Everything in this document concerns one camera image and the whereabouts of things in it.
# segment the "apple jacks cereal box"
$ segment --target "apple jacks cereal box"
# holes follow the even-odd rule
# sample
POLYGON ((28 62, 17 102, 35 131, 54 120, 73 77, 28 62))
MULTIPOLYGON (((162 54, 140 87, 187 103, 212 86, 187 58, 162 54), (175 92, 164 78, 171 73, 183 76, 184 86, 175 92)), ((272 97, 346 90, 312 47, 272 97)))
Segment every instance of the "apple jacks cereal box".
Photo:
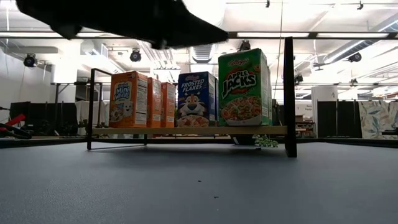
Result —
POLYGON ((109 127, 147 126, 147 77, 138 72, 112 75, 109 127))
POLYGON ((218 58, 220 126, 270 125, 271 83, 261 49, 218 58))

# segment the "orange cereal box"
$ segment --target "orange cereal box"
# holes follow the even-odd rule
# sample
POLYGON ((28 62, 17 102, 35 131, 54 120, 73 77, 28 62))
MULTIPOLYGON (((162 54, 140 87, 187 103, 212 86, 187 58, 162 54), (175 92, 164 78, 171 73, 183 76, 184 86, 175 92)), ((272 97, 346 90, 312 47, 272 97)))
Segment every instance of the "orange cereal box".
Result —
POLYGON ((147 126, 147 77, 138 72, 112 75, 109 127, 147 126))
POLYGON ((174 128, 175 87, 171 83, 162 83, 162 128, 174 128))
POLYGON ((162 84, 155 78, 148 78, 147 127, 160 128, 162 115, 162 84))

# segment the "blue cereal box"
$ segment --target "blue cereal box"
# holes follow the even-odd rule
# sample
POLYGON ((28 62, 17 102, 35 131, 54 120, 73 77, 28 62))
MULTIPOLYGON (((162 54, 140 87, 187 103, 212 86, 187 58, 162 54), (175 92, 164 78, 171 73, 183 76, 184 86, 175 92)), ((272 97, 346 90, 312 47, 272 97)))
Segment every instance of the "blue cereal box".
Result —
POLYGON ((178 127, 209 127, 215 124, 215 77, 208 72, 178 77, 178 127))

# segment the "spotlight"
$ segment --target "spotlight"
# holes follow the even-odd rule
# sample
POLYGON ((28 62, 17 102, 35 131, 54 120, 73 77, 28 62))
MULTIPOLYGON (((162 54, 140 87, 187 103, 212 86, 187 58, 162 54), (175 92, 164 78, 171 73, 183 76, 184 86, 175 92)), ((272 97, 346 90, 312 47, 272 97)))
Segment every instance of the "spotlight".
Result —
POLYGON ((242 44, 239 46, 238 52, 241 52, 243 50, 250 50, 251 46, 248 40, 242 40, 242 44))
POLYGON ((24 59, 24 65, 28 68, 37 67, 37 59, 35 54, 27 54, 24 59))
POLYGON ((349 62, 359 62, 362 59, 362 55, 360 53, 356 53, 348 57, 349 62))
POLYGON ((303 82, 303 75, 302 74, 298 74, 294 76, 294 85, 299 85, 301 82, 303 82))
POLYGON ((139 53, 139 49, 133 49, 130 55, 130 60, 132 62, 139 62, 141 61, 141 54, 139 53))
POLYGON ((355 86, 355 83, 358 83, 358 81, 356 80, 356 78, 353 78, 352 80, 349 81, 351 83, 351 87, 355 86))

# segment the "patterned panel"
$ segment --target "patterned panel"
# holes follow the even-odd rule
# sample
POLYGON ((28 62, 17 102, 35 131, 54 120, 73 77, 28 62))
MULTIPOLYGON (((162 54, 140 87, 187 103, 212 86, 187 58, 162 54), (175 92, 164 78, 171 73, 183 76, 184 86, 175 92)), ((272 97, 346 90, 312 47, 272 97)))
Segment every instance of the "patterned panel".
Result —
POLYGON ((398 103, 384 101, 359 102, 362 138, 364 139, 398 139, 398 136, 382 135, 385 130, 398 126, 398 103))

